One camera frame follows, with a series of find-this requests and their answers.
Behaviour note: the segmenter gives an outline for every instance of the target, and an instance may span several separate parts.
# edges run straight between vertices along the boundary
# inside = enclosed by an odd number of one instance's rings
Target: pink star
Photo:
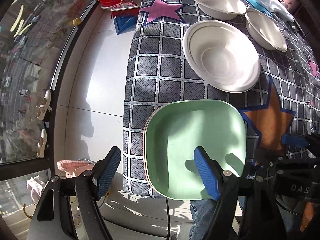
[[[308,63],[311,67],[313,77],[316,78],[316,76],[319,76],[316,63],[313,60],[309,61]]]
[[[186,6],[186,4],[167,3],[163,0],[153,0],[151,5],[142,7],[140,9],[141,12],[147,13],[143,27],[162,17],[167,17],[173,20],[177,20],[179,22],[184,22],[183,18],[178,13],[178,11],[184,6]]]

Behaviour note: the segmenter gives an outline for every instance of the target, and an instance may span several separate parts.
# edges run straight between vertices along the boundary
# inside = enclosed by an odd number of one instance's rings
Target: star
[[[251,4],[251,6],[254,8],[254,9],[257,9],[258,11],[262,12],[262,13],[266,13],[268,14],[269,16],[273,17],[273,14],[270,13],[264,6],[258,4],[255,0],[245,0],[247,1],[248,3]]]
[[[167,3],[163,0],[152,0],[150,5],[142,7],[141,12],[147,13],[142,27],[155,22],[162,17],[185,23],[178,11],[187,4],[183,3]]]
[[[308,63],[309,63],[309,66],[311,67],[313,77],[314,78],[316,78],[316,76],[319,77],[316,63],[313,60],[309,61]]]
[[[280,152],[283,150],[281,136],[290,127],[296,112],[281,107],[272,77],[269,81],[267,103],[244,107],[239,112],[259,136],[258,147]]]

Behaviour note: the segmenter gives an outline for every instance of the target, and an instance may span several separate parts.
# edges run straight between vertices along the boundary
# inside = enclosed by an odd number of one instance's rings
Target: white bowl
[[[240,0],[194,0],[207,15],[220,19],[231,20],[237,15],[245,14],[246,6]]]
[[[182,48],[192,69],[213,87],[241,93],[258,81],[258,53],[248,37],[230,24],[197,22],[183,36]]]
[[[268,50],[287,50],[287,43],[281,30],[267,15],[248,8],[245,18],[248,32],[261,47]]]

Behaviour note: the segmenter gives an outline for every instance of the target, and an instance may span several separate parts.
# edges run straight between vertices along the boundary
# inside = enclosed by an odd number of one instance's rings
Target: screw
[[[56,182],[59,179],[59,176],[55,175],[51,178],[52,182]]]
[[[231,175],[232,175],[232,172],[229,171],[229,170],[224,170],[222,173],[223,173],[223,175],[225,175],[225,176],[231,176]]]
[[[85,177],[89,177],[91,174],[92,174],[92,171],[90,171],[90,170],[83,172],[83,176],[85,176]]]
[[[256,176],[256,181],[257,181],[257,182],[263,182],[263,177],[261,177],[261,176]]]

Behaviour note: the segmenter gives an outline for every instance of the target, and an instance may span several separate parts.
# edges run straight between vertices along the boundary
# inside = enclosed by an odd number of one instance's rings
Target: green tray
[[[240,113],[220,100],[179,101],[159,108],[144,130],[143,155],[150,185],[171,199],[210,198],[193,160],[197,146],[203,146],[222,169],[241,176],[246,131]]]

